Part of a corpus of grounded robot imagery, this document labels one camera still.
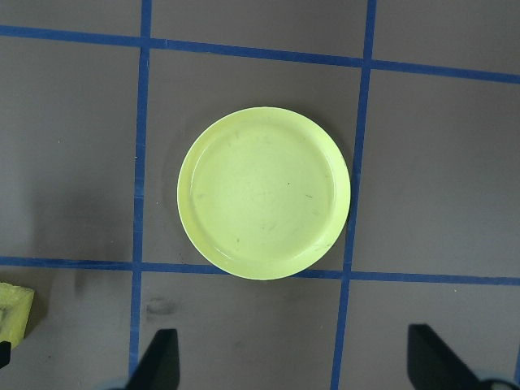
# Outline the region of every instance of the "plate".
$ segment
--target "plate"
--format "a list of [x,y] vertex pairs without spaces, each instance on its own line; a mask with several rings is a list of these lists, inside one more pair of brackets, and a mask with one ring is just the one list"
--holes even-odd
[[349,172],[334,141],[296,112],[254,107],[209,126],[180,168],[177,204],[197,250],[247,279],[317,262],[349,212]]

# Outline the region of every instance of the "blue tape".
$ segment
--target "blue tape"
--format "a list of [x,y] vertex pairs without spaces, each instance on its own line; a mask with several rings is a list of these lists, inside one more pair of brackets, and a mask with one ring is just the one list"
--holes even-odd
[[353,271],[350,273],[350,279],[366,281],[372,280],[382,282],[487,284],[492,286],[520,286],[520,278],[464,275],[401,274],[392,272]]
[[514,371],[514,381],[517,384],[520,384],[520,344],[518,345],[518,356],[517,356],[517,366]]
[[139,332],[141,328],[141,275],[141,269],[139,265],[136,265],[132,274],[128,375],[133,374],[139,362]]
[[134,214],[132,251],[132,301],[130,307],[130,345],[128,373],[132,375],[139,362],[141,328],[141,277],[143,257],[143,214],[145,199],[146,120],[148,116],[148,87],[150,83],[150,41],[152,0],[141,3],[141,53],[137,81],[136,156],[134,173]]
[[[180,274],[198,274],[198,275],[229,275],[226,271],[212,265],[203,264],[172,264],[160,262],[143,262],[141,265],[143,272],[174,272]],[[293,278],[306,279],[341,279],[342,273],[340,271],[329,270],[303,270],[295,275]]]
[[51,41],[93,43],[98,45],[141,47],[146,39],[120,35],[96,34],[91,32],[74,32],[51,30],[48,28],[30,28],[0,25],[0,36],[18,38],[48,39]]
[[75,270],[130,271],[130,262],[105,262],[97,260],[66,260],[61,258],[15,258],[0,256],[0,266],[63,268]]
[[143,272],[173,272],[179,274],[200,274],[200,275],[228,275],[226,272],[211,265],[198,264],[173,264],[169,262],[143,262],[141,265]]
[[347,225],[347,242],[344,250],[343,278],[341,280],[340,304],[336,325],[336,341],[334,344],[334,358],[332,360],[331,390],[337,390],[340,385],[341,361],[345,343],[347,326],[347,310],[349,307],[350,273],[352,269],[354,237],[356,234],[356,220],[358,218],[358,200],[361,184],[363,146],[365,142],[366,112],[371,82],[371,58],[374,46],[376,0],[369,0],[366,6],[365,43],[363,46],[363,65],[359,86],[359,100],[357,103],[356,141],[354,145],[353,174],[352,174],[352,202],[350,206],[349,223]]
[[152,30],[152,0],[141,2],[141,36],[150,37]]
[[473,71],[470,69],[457,69],[454,67],[435,67],[432,65],[420,65],[415,63],[396,63],[392,61],[372,60],[372,69],[392,72],[418,73],[432,76],[456,77],[459,79],[472,79],[483,81],[495,81],[498,83],[520,84],[520,75],[496,73],[492,71]]
[[173,41],[168,39],[152,38],[150,48],[161,50],[179,50],[193,53],[210,53],[230,55],[235,57],[247,57],[252,59],[273,59],[295,63],[319,63],[335,65],[338,67],[360,67],[360,58],[342,57],[339,55],[311,54],[296,51],[258,49],[253,47],[217,45],[213,43]]
[[[29,28],[6,25],[0,25],[0,36],[47,39],[51,41],[70,41],[110,46],[143,47],[160,50],[178,50],[193,53],[212,53],[253,59],[272,59],[296,63],[319,63],[338,67],[361,67],[363,65],[363,59],[361,58],[345,57],[339,55],[300,53],[285,50],[270,50],[253,47],[150,38],[150,18],[152,12],[151,0],[145,0],[142,4],[141,10],[144,16],[144,23],[141,24],[141,37],[127,37],[120,35],[96,34],[91,32],[73,32],[52,30],[48,28]],[[375,22],[375,17],[372,17],[374,15],[368,16],[370,17],[369,20],[374,20]],[[369,45],[364,46],[363,58],[365,61],[366,59],[369,59],[366,62],[370,64],[370,68],[372,69],[390,72],[405,72],[432,76],[447,76],[462,79],[495,81],[507,84],[520,84],[520,75],[518,74],[476,71],[471,69],[437,67],[432,65],[371,59],[373,50],[372,41],[374,40],[373,29],[369,30],[369,33],[369,35],[366,35],[366,41],[369,43]]]

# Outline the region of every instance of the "yellow sponge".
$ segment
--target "yellow sponge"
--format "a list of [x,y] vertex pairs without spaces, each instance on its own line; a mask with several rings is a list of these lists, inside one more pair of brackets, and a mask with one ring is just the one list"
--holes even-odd
[[33,297],[30,288],[0,283],[0,341],[10,341],[12,348],[24,338]]

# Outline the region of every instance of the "blue tape line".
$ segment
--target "blue tape line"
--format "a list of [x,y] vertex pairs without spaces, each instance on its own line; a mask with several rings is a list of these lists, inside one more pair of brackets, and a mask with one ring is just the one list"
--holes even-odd
[[132,274],[132,300],[130,304],[130,346],[128,375],[132,375],[139,362],[139,332],[141,327],[141,269]]
[[336,341],[334,344],[334,358],[332,360],[331,390],[337,390],[340,385],[341,361],[343,359],[343,346],[345,343],[345,330],[347,326],[350,272],[352,269],[356,220],[358,218],[358,200],[361,184],[363,146],[365,142],[366,112],[371,82],[370,65],[374,45],[376,7],[376,0],[369,0],[366,6],[365,43],[363,46],[363,66],[359,86],[359,100],[357,103],[356,141],[354,145],[352,169],[352,203],[350,206],[349,223],[347,225],[347,242],[344,250],[343,278],[341,280],[340,304],[336,325]]
[[[4,267],[39,267],[39,268],[63,268],[77,270],[99,270],[99,271],[132,271],[132,262],[110,262],[102,260],[70,260],[63,258],[19,258],[11,256],[0,256],[0,266]],[[197,264],[171,264],[142,262],[142,272],[175,272],[180,274],[199,275],[229,275],[216,266]],[[303,270],[293,278],[309,279],[342,279],[342,271],[331,270]],[[483,284],[491,286],[520,286],[520,278],[514,277],[488,277],[467,275],[428,275],[428,274],[406,274],[394,272],[362,272],[351,271],[351,280],[380,281],[380,282],[406,282],[406,283],[434,283],[434,284]]]
[[351,280],[411,283],[446,283],[446,284],[487,284],[492,286],[520,286],[520,278],[485,277],[464,275],[428,275],[401,274],[392,272],[360,272],[350,273]]
[[517,384],[520,384],[520,344],[518,345],[517,366],[516,366],[516,370],[514,371],[513,378]]
[[[198,274],[198,275],[229,275],[226,271],[212,265],[203,264],[172,264],[160,262],[143,262],[141,265],[143,272],[174,272],[180,274]],[[341,279],[340,271],[329,270],[303,270],[293,278],[306,279]]]
[[492,71],[473,71],[470,69],[458,69],[454,67],[435,67],[416,63],[396,63],[392,61],[372,60],[372,69],[392,72],[418,73],[432,76],[456,77],[459,79],[472,79],[495,81],[498,83],[520,84],[520,75],[496,73]]
[[[143,2],[142,11],[143,14],[146,15],[144,20],[150,20],[150,0],[145,0]],[[211,53],[253,59],[272,59],[297,63],[319,63],[338,67],[361,67],[363,64],[363,59],[361,58],[345,57],[339,55],[300,53],[285,50],[259,49],[253,47],[150,38],[150,28],[151,22],[143,23],[141,25],[141,33],[143,33],[142,37],[128,37],[120,35],[96,34],[92,32],[73,32],[52,30],[48,28],[0,25],[0,36],[48,39],[52,41],[70,41],[111,46],[147,47],[149,49],[178,50],[193,53]],[[368,41],[373,41],[374,34],[372,33],[367,38]],[[364,59],[367,59],[367,55],[369,54],[365,52],[366,50],[369,50],[371,55],[372,45],[366,45],[364,47]],[[519,74],[476,71],[454,67],[437,67],[432,65],[400,63],[378,59],[371,59],[369,63],[372,69],[382,71],[416,73],[432,76],[447,76],[471,80],[495,81],[507,84],[520,84]]]
[[286,50],[259,49],[244,46],[217,45],[213,43],[173,41],[168,39],[152,38],[150,48],[160,50],[179,50],[193,53],[209,53],[247,57],[252,59],[273,59],[296,63],[320,63],[339,67],[360,67],[360,58],[342,57],[339,55],[301,53]]
[[128,373],[132,375],[139,362],[141,328],[141,278],[143,257],[143,214],[145,199],[146,121],[148,116],[148,87],[150,83],[150,40],[152,0],[141,3],[141,53],[137,81],[136,161],[134,176],[134,215],[132,251],[132,301],[130,308],[130,345]]
[[152,0],[141,2],[141,36],[150,37],[152,30]]
[[61,258],[15,258],[0,256],[0,266],[64,268],[75,270],[130,271],[130,262],[104,262],[97,260],[66,260]]
[[140,47],[146,44],[141,37],[96,34],[92,32],[74,32],[51,30],[48,28],[30,28],[0,25],[0,36],[18,38],[48,39],[51,41],[93,43],[98,45]]
[[228,275],[225,271],[211,265],[198,264],[172,264],[161,262],[143,262],[141,265],[143,272],[174,272],[179,274],[199,274],[199,275]]

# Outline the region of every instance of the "stain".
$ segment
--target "stain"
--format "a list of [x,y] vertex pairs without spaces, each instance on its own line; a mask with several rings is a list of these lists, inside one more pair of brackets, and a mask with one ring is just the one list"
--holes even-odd
[[150,298],[146,303],[147,315],[171,315],[177,311],[177,305],[171,299],[163,297]]
[[184,260],[184,256],[182,255],[181,252],[179,252],[179,261],[181,264],[186,264],[186,261]]

